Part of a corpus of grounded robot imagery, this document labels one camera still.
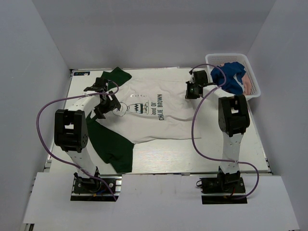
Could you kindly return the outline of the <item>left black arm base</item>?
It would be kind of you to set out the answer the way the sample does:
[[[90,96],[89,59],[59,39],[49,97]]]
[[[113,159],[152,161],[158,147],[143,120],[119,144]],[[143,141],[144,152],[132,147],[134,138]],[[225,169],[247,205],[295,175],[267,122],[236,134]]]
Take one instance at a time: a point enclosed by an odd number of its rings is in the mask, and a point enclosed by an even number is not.
[[[82,202],[115,202],[113,195],[118,199],[121,191],[121,176],[100,176],[103,182],[91,178],[82,178],[74,173],[74,181],[71,191],[70,201]]]

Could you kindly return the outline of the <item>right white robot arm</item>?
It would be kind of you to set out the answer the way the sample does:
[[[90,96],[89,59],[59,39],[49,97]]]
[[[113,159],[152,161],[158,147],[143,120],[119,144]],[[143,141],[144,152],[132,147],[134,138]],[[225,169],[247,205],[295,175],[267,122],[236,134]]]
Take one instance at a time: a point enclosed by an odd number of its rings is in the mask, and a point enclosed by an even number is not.
[[[250,117],[244,95],[234,95],[209,82],[204,70],[190,71],[191,79],[186,82],[186,99],[209,99],[218,107],[218,125],[223,134],[223,151],[218,171],[224,176],[218,178],[218,188],[230,191],[235,181],[230,175],[238,174],[240,146],[246,129],[250,126]]]

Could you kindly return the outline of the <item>white green-sleeved printed t-shirt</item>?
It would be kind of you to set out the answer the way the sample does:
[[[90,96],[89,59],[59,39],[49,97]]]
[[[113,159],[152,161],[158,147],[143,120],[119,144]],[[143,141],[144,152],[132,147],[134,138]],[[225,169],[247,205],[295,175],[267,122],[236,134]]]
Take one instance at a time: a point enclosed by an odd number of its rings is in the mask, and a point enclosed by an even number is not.
[[[119,67],[101,76],[110,80],[108,90],[117,92],[120,109],[104,119],[88,115],[88,133],[97,155],[116,173],[132,171],[135,144],[191,138],[194,109],[183,83],[133,77]]]

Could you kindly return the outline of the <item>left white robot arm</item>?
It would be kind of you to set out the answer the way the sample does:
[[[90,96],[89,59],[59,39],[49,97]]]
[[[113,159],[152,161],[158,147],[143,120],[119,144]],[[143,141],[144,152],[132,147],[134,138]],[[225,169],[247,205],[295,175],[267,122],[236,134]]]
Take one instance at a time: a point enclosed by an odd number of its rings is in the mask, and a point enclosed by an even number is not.
[[[121,105],[115,91],[109,91],[111,80],[96,78],[94,84],[84,89],[84,94],[76,96],[77,101],[65,109],[55,112],[54,142],[66,152],[77,166],[77,178],[85,179],[85,186],[91,192],[97,192],[102,186],[98,177],[98,168],[92,162],[87,145],[89,133],[87,117],[94,113],[98,119],[105,119],[105,114]]]

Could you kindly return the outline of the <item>pink t-shirt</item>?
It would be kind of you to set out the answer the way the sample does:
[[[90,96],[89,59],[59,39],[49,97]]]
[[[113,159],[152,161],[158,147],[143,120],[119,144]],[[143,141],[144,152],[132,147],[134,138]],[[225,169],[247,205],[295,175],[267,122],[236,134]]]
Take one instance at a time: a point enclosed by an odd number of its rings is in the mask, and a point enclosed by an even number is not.
[[[252,84],[247,74],[245,74],[242,77],[242,82],[243,82],[243,88],[244,88],[243,94],[246,96],[251,95]]]

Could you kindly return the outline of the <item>blue t-shirt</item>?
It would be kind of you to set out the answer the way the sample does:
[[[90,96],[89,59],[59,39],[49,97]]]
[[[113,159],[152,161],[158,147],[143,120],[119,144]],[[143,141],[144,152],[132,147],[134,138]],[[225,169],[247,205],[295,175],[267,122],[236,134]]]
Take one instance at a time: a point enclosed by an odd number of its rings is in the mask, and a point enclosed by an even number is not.
[[[220,66],[220,69],[226,76],[226,82],[221,88],[234,95],[243,94],[242,77],[246,74],[245,67],[239,62],[232,62],[225,63]],[[216,85],[220,86],[224,83],[224,76],[217,68],[213,68],[210,75]]]

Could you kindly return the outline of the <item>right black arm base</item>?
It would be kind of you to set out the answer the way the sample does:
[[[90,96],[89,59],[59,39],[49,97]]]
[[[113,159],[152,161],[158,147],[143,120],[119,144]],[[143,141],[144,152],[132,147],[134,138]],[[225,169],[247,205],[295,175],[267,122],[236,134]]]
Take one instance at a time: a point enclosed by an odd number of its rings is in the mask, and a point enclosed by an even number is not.
[[[203,205],[247,204],[244,180],[218,173],[216,177],[200,178],[196,187],[201,189]]]

